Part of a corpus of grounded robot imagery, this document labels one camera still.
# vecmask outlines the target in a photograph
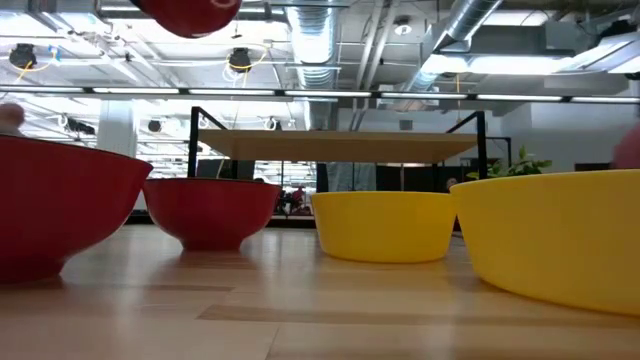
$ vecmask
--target ceiling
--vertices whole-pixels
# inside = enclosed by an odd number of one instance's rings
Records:
[[[271,1],[274,13],[281,13],[279,5],[287,1]],[[364,50],[364,39],[369,29],[375,2],[373,0],[334,1],[339,8],[338,58],[329,64],[337,70],[337,86],[353,89]],[[380,65],[373,77],[373,88],[379,85],[397,85],[422,66],[419,44],[430,24],[446,18],[452,1],[401,1],[398,16],[408,16],[411,32],[398,35],[389,33],[382,51]],[[538,26],[550,18],[572,22],[585,16],[596,17],[633,8],[637,1],[536,1],[505,0],[485,25]],[[130,7],[127,0],[103,0],[102,6],[111,10]],[[260,10],[262,2],[245,1],[243,7]],[[177,37],[153,20],[141,16],[124,16],[127,11],[103,12],[119,14],[114,17],[87,17],[86,14],[65,18],[67,24],[81,35],[55,31],[47,23],[16,11],[0,9],[0,83],[22,85],[68,86],[131,86],[131,87],[247,87],[298,88],[290,29],[281,22],[234,21],[226,28],[201,39],[186,40]],[[8,57],[17,43],[36,45],[35,53],[41,71],[22,74],[14,68]],[[51,53],[51,47],[58,54]],[[225,73],[227,56],[233,48],[246,47],[254,67],[246,76]],[[462,73],[440,76],[436,82],[440,91],[486,92],[501,94],[562,93],[581,91],[584,94],[616,94],[626,81],[622,75],[514,76]],[[47,139],[76,141],[80,145],[95,146],[95,137],[69,133],[60,126],[67,116],[98,129],[100,99],[44,97],[28,94],[4,94],[3,101],[16,101],[28,113],[26,134]],[[195,101],[195,100],[135,100],[136,116],[141,121],[139,147],[142,158],[158,162],[184,159],[188,137],[186,120],[191,106],[201,106],[229,127],[263,129],[280,121],[285,130],[304,130],[304,103],[255,101]],[[458,102],[443,102],[440,110],[465,106]],[[491,110],[511,110],[501,104],[485,104]],[[171,124],[163,131],[153,133],[148,123],[157,120]]]

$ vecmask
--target bowl rim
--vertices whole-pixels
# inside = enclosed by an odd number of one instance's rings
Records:
[[[82,146],[75,146],[75,145],[70,145],[70,144],[61,144],[61,143],[57,143],[57,142],[53,142],[53,141],[48,141],[48,140],[41,140],[41,139],[34,139],[34,138],[30,138],[30,137],[22,137],[22,136],[13,136],[13,135],[6,135],[6,134],[0,134],[0,140],[6,140],[9,139],[9,141],[31,141],[31,142],[37,142],[40,144],[46,144],[46,146],[60,146],[60,147],[64,147],[67,149],[74,149],[75,151],[86,151],[86,152],[97,152],[97,153],[103,153],[105,155],[109,155],[109,156],[115,156],[115,157],[120,157],[120,158],[125,158],[128,160],[133,160],[139,163],[144,163],[148,166],[151,166],[153,168],[153,165],[151,165],[150,163],[144,161],[144,160],[140,160],[140,159],[136,159],[134,157],[130,157],[127,155],[122,155],[122,154],[118,154],[112,151],[107,151],[107,150],[102,150],[102,149],[95,149],[95,148],[87,148],[87,147],[82,147]]]
[[[147,182],[188,182],[188,181],[211,181],[211,182],[228,182],[228,183],[245,183],[254,185],[265,185],[270,187],[276,187],[282,189],[280,185],[261,183],[253,180],[236,180],[236,179],[216,179],[209,177],[194,177],[194,178],[154,178],[147,179]]]
[[[526,182],[536,180],[547,179],[567,179],[567,178],[581,178],[581,177],[600,177],[600,176],[614,176],[615,174],[629,174],[636,173],[640,175],[640,169],[609,169],[609,170],[595,170],[595,171],[573,171],[573,172],[557,172],[548,174],[534,174],[524,176],[505,176],[493,179],[482,179],[475,181],[467,181],[453,185],[451,189],[462,189],[466,187],[482,186],[488,184],[497,184],[500,182]]]
[[[314,197],[331,197],[331,196],[362,196],[362,195],[388,195],[395,194],[398,196],[451,196],[449,193],[438,193],[438,192],[428,192],[428,191],[335,191],[335,192],[325,192],[325,193],[315,193],[311,195],[311,198]]]

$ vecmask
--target wooden floor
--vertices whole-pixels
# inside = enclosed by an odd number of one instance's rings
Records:
[[[137,225],[57,281],[0,289],[0,359],[640,359],[640,319],[496,289],[459,239],[444,261],[385,265],[329,258],[308,230],[182,254]]]

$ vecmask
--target white column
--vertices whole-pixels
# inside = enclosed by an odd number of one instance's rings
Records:
[[[133,101],[102,101],[98,126],[98,149],[135,157],[139,119]]]

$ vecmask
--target red bowl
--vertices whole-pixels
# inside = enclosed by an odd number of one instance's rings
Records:
[[[0,136],[0,283],[57,275],[131,213],[153,168],[126,156]]]
[[[149,215],[186,250],[237,250],[262,230],[280,187],[217,179],[154,179],[144,185]]]

